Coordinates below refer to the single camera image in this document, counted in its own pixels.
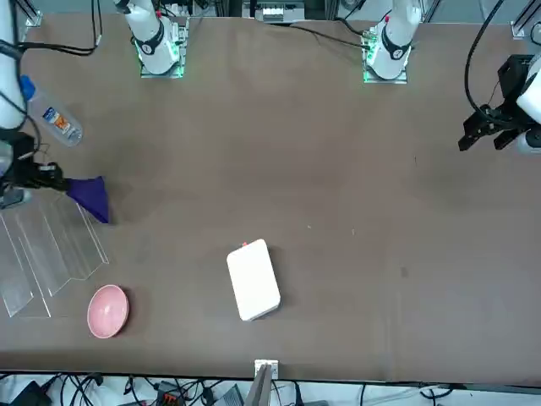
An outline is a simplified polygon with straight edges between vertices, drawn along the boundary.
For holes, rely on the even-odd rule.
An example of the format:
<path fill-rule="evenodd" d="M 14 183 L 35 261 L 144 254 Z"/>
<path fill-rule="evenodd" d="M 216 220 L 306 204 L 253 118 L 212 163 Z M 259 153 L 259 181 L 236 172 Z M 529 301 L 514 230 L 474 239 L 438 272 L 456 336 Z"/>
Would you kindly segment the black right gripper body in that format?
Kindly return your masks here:
<path fill-rule="evenodd" d="M 16 187 L 40 189 L 47 186 L 41 165 L 35 162 L 16 162 L 8 170 L 8 181 Z"/>

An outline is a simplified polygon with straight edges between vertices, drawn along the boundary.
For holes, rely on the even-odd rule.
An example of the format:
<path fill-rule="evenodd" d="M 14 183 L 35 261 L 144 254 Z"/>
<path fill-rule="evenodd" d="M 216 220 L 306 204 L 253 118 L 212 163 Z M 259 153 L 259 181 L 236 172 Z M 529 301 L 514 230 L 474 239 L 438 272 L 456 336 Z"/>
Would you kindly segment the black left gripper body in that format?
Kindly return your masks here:
<path fill-rule="evenodd" d="M 517 105 L 516 99 L 505 99 L 498 107 L 485 106 L 485 113 L 490 117 L 490 131 L 528 129 L 528 115 Z"/>

